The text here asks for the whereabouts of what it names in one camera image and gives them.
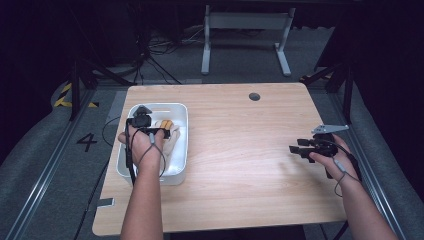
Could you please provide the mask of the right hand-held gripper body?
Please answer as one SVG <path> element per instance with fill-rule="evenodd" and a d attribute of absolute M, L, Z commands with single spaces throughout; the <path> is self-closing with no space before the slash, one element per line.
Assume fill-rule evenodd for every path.
<path fill-rule="evenodd" d="M 348 129 L 348 125 L 321 124 L 311 131 L 313 134 L 311 145 L 317 153 L 326 157 L 333 157 L 338 153 L 338 150 L 342 150 L 342 147 L 335 142 L 333 134 Z"/>

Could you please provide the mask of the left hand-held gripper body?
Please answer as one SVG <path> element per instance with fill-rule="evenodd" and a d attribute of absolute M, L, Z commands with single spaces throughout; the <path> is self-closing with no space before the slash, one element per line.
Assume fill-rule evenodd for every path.
<path fill-rule="evenodd" d="M 152 122 L 151 114 L 152 111 L 150 109 L 141 105 L 126 122 L 134 128 L 149 128 Z"/>

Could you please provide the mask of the white plastic bin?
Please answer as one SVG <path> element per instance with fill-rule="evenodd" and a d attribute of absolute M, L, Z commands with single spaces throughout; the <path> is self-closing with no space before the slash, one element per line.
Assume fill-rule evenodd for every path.
<path fill-rule="evenodd" d="M 160 120 L 171 120 L 174 125 L 178 125 L 180 127 L 180 137 L 176 144 L 178 157 L 180 159 L 180 169 L 174 173 L 170 171 L 167 172 L 166 175 L 162 174 L 162 160 L 161 160 L 161 169 L 159 171 L 160 183 L 162 185 L 179 185 L 185 179 L 185 167 L 187 162 L 187 152 L 188 152 L 188 112 L 185 105 L 181 103 L 144 103 L 138 104 L 131 108 L 128 118 L 133 116 L 133 113 L 136 109 L 144 105 L 148 109 L 152 111 L 151 118 L 151 126 L 149 128 L 157 128 L 154 124 Z M 126 128 L 129 125 L 125 121 L 124 132 L 126 132 Z M 146 133 L 147 128 L 138 128 L 141 132 L 149 135 L 150 133 Z"/>

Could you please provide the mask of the person's right hand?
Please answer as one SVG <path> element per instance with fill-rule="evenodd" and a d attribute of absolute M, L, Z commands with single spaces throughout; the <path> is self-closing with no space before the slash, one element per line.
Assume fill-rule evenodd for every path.
<path fill-rule="evenodd" d="M 333 136 L 335 142 L 342 147 L 342 150 L 338 150 L 338 153 L 333 157 L 326 157 L 315 152 L 310 153 L 310 157 L 314 161 L 322 164 L 330 176 L 338 183 L 342 183 L 342 180 L 347 178 L 359 180 L 357 171 L 350 159 L 351 151 L 349 147 L 341 137 L 337 135 Z"/>

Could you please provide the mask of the person's left hand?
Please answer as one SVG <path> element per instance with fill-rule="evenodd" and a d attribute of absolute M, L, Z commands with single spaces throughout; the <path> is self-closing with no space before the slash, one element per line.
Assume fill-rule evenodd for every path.
<path fill-rule="evenodd" d="M 133 164 L 140 172 L 159 172 L 162 158 L 164 132 L 159 130 L 154 135 L 154 141 L 143 132 L 137 131 L 132 126 L 126 132 L 118 135 L 118 141 L 131 149 Z"/>

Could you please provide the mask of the grey floor tape strip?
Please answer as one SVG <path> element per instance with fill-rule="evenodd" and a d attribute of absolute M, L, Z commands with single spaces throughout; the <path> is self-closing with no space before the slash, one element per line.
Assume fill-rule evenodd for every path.
<path fill-rule="evenodd" d="M 111 107 L 109 109 L 109 113 L 106 118 L 106 122 L 111 124 L 118 124 L 119 118 L 122 114 L 123 105 L 126 99 L 127 92 L 126 91 L 117 91 L 112 101 Z"/>

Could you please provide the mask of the black metal stand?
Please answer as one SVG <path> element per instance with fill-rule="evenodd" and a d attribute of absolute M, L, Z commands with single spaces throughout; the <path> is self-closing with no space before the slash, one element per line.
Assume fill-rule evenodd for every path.
<path fill-rule="evenodd" d="M 341 86 L 344 86 L 342 114 L 347 124 L 351 124 L 351 102 L 353 94 L 353 72 L 351 66 L 347 63 L 338 63 L 324 68 L 313 75 L 304 75 L 299 79 L 300 83 L 308 86 L 319 79 L 329 75 L 329 80 L 325 85 L 327 93 L 337 93 Z"/>
<path fill-rule="evenodd" d="M 101 64 L 84 58 L 76 58 L 71 69 L 72 111 L 70 121 L 73 121 L 78 116 L 82 107 L 80 99 L 80 83 L 83 83 L 85 88 L 88 90 L 95 90 L 98 85 L 97 78 L 93 71 L 102 73 L 107 78 L 122 86 L 135 86 L 135 83 L 125 80 Z"/>

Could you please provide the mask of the yellow black hazard tape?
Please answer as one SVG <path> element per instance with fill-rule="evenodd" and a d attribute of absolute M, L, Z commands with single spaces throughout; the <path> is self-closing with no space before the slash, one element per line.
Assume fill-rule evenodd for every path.
<path fill-rule="evenodd" d="M 67 83 L 64 88 L 62 89 L 61 93 L 58 96 L 58 99 L 55 101 L 54 103 L 54 107 L 71 107 L 72 103 L 70 101 L 66 101 L 65 98 L 68 94 L 68 92 L 71 90 L 72 84 L 71 83 Z M 90 108 L 97 108 L 100 106 L 99 102 L 90 102 L 88 104 L 88 106 Z"/>

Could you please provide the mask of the white metal desk frame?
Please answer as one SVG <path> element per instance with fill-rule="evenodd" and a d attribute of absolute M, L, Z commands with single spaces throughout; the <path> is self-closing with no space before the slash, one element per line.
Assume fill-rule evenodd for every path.
<path fill-rule="evenodd" d="M 284 76 L 291 75 L 284 49 L 288 35 L 295 17 L 295 8 L 290 8 L 284 13 L 241 13 L 241 12 L 215 12 L 211 6 L 205 7 L 204 16 L 204 48 L 201 64 L 201 73 L 209 74 L 211 57 L 211 29 L 259 29 L 279 30 L 282 33 L 281 40 L 274 44 L 280 67 Z"/>

